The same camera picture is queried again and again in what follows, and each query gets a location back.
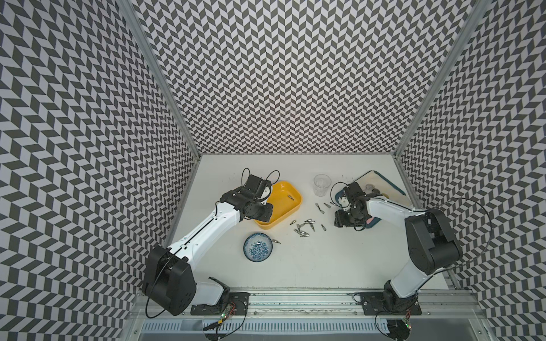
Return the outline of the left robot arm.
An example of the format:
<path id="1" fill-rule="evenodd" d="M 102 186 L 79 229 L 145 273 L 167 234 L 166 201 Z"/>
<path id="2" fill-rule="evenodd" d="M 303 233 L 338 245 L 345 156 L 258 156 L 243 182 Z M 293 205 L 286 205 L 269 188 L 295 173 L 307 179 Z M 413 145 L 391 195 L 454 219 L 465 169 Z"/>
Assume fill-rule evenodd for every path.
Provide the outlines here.
<path id="1" fill-rule="evenodd" d="M 189 306 L 223 311 L 230 288 L 213 277 L 197 282 L 194 271 L 208 250 L 241 221 L 270 221 L 271 194 L 270 180 L 250 174 L 241 186 L 224 193 L 209 216 L 186 236 L 168 247 L 153 248 L 145 264 L 144 295 L 171 315 L 180 315 Z"/>

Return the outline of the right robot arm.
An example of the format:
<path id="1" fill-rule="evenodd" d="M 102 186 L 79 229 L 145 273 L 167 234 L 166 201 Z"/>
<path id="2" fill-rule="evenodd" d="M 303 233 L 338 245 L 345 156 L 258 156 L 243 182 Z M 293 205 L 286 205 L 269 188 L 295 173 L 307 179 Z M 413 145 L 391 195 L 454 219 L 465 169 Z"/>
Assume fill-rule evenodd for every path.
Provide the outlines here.
<path id="1" fill-rule="evenodd" d="M 334 197 L 338 210 L 335 227 L 362 231 L 368 220 L 385 220 L 403 227 L 408 243 L 409 261 L 383 287 L 380 298 L 363 294 L 369 305 L 377 302 L 380 312 L 404 315 L 417 304 L 418 291 L 435 274 L 463 257 L 462 247 L 446 215 L 439 209 L 416 210 L 386 198 L 378 189 L 365 193 L 358 183 L 350 183 Z"/>

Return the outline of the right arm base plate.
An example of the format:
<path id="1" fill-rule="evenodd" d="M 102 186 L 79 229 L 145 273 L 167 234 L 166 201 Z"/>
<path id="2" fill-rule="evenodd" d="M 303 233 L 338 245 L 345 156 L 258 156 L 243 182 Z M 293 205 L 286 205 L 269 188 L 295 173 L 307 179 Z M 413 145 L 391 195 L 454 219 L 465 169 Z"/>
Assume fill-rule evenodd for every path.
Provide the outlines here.
<path id="1" fill-rule="evenodd" d="M 418 295 L 409 298 L 399 298 L 395 294 L 367 292 L 359 293 L 360 303 L 365 315 L 387 314 L 387 315 L 422 315 L 422 309 L 419 304 Z"/>

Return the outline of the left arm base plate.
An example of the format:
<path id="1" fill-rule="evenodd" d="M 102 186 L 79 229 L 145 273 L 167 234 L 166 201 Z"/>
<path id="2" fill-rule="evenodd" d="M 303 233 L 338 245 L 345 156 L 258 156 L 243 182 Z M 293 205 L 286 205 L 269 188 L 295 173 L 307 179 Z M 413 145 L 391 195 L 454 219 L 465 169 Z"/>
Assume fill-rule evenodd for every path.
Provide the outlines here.
<path id="1" fill-rule="evenodd" d="M 217 316 L 234 308 L 234 315 L 246 315 L 250 300 L 249 292 L 233 292 L 224 296 L 216 305 L 192 305 L 191 315 Z"/>

